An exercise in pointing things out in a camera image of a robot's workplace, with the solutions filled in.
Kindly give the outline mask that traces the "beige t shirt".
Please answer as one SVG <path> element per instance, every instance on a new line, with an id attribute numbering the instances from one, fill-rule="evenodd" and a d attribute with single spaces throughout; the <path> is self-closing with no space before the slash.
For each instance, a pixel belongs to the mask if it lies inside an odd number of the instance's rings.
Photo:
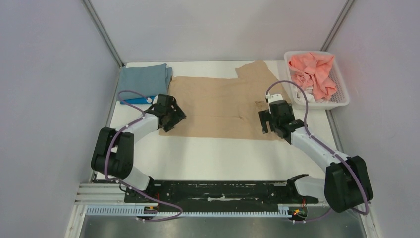
<path id="1" fill-rule="evenodd" d="M 258 112 L 268 109 L 265 93 L 278 81 L 264 61 L 235 69 L 237 78 L 177 76 L 169 94 L 186 118 L 161 136 L 279 140 L 263 133 Z"/>

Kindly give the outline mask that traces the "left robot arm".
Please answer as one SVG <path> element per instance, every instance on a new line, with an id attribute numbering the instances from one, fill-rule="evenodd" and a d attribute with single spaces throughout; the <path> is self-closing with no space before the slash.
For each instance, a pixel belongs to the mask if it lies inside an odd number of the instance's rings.
<path id="1" fill-rule="evenodd" d="M 145 136 L 159 129 L 168 132 L 186 118 L 173 96 L 158 94 L 146 110 L 140 110 L 135 120 L 120 129 L 103 127 L 94 148 L 91 168 L 107 179 L 136 188 L 136 195 L 143 202 L 151 202 L 156 190 L 149 183 L 151 176 L 134 167 L 134 145 Z"/>

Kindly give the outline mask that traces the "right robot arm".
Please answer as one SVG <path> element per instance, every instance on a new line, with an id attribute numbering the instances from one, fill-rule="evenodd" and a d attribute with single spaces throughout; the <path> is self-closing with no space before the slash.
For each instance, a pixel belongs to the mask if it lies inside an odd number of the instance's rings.
<path id="1" fill-rule="evenodd" d="M 309 156 L 325 173 L 324 178 L 301 174 L 288 179 L 286 196 L 292 202 L 299 202 L 310 196 L 327 202 L 337 213 L 364 205 L 369 213 L 369 202 L 374 193 L 366 162 L 360 156 L 350 157 L 333 150 L 313 133 L 305 121 L 295 119 L 292 106 L 284 100 L 269 103 L 267 110 L 258 112 L 262 132 L 273 132 L 290 145 Z"/>

